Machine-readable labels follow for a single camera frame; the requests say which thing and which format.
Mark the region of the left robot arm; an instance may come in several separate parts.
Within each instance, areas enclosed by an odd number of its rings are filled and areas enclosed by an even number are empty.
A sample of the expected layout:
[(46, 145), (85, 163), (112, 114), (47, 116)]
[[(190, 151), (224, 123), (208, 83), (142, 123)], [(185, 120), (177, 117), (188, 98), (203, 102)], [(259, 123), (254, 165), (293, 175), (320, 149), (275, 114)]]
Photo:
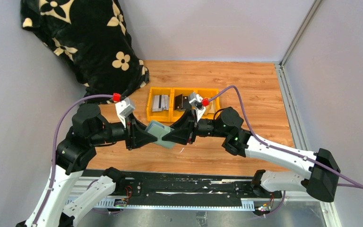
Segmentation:
[(84, 104), (72, 117), (66, 138), (55, 145), (51, 175), (30, 217), (18, 227), (75, 227), (98, 202), (115, 193), (132, 195), (126, 176), (110, 167), (70, 204), (66, 204), (76, 182), (96, 155), (96, 147), (125, 141), (127, 149), (140, 148), (157, 141), (132, 113), (125, 123), (109, 123), (95, 104)]

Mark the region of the green card holder wallet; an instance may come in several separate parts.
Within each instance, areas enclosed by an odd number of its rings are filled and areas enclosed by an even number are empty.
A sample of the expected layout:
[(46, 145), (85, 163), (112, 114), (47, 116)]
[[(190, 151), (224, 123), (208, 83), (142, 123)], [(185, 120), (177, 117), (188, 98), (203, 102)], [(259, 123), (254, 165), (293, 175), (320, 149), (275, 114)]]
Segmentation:
[(145, 131), (157, 138), (157, 141), (154, 142), (154, 144), (171, 149), (174, 147), (175, 143), (171, 141), (165, 141), (162, 140), (163, 136), (170, 133), (173, 129), (169, 126), (163, 125), (162, 123), (158, 121), (150, 121), (148, 126), (146, 127)]

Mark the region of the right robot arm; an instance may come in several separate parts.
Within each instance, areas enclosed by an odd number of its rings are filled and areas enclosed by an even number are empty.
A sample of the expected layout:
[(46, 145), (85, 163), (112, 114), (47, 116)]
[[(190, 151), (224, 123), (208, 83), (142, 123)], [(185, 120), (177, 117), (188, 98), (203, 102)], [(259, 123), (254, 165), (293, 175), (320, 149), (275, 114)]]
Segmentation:
[(224, 138), (222, 147), (231, 155), (262, 159), (284, 168), (287, 172), (256, 171), (251, 188), (256, 194), (293, 191), (306, 192), (311, 197), (333, 202), (341, 172), (332, 153), (298, 150), (275, 142), (242, 128), (243, 119), (228, 107), (215, 119), (196, 120), (195, 110), (188, 110), (171, 125), (171, 131), (162, 137), (182, 145), (191, 144), (199, 137)]

